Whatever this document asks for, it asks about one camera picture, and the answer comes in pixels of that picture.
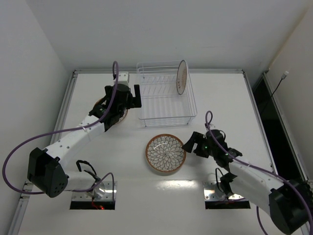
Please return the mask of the brown rim flower pattern plate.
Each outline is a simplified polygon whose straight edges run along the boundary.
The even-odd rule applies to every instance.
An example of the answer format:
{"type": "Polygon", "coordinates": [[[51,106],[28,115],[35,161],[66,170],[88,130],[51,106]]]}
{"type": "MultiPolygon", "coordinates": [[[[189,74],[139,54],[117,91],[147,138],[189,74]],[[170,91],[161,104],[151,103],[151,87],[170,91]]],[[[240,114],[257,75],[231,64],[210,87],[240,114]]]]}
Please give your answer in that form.
{"type": "Polygon", "coordinates": [[[174,135],[156,135],[146,145],[145,159],[148,165],[159,173],[174,173],[186,160],[186,151],[182,146],[182,141],[174,135]]]}

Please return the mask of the white plate with orange sunburst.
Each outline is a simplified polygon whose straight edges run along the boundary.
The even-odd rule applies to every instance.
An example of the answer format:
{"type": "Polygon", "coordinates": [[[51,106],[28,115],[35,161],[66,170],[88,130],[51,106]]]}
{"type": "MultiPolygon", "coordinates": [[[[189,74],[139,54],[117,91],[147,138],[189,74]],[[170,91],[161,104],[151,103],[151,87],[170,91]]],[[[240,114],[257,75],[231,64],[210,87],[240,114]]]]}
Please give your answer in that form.
{"type": "Polygon", "coordinates": [[[177,71],[177,92],[182,95],[185,91],[188,75],[188,65],[185,60],[181,60],[177,71]]]}

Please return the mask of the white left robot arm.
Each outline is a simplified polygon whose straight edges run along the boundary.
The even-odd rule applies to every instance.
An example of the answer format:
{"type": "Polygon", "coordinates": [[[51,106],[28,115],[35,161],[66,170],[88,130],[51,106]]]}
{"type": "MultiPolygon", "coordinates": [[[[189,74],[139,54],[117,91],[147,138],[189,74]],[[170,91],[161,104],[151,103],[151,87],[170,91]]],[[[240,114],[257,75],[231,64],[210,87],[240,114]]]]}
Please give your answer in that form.
{"type": "Polygon", "coordinates": [[[125,84],[105,86],[105,93],[77,130],[43,150],[35,148],[31,151],[27,178],[50,198],[63,191],[93,190],[101,181],[95,173],[88,170],[66,172],[66,165],[85,145],[119,122],[126,110],[142,106],[138,84],[134,85],[134,93],[125,84]]]}

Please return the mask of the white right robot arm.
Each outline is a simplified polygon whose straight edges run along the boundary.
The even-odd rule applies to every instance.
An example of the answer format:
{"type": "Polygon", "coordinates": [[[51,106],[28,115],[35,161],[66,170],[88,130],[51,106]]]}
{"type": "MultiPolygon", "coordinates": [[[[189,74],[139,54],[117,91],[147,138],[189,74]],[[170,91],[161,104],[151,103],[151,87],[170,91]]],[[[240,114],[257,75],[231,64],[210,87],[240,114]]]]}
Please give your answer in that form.
{"type": "Polygon", "coordinates": [[[313,196],[306,183],[283,182],[272,172],[253,168],[241,152],[228,147],[220,130],[193,132],[182,148],[199,157],[213,157],[227,171],[220,178],[218,192],[227,197],[238,194],[249,200],[266,212],[282,233],[291,235],[313,219],[313,196]]]}

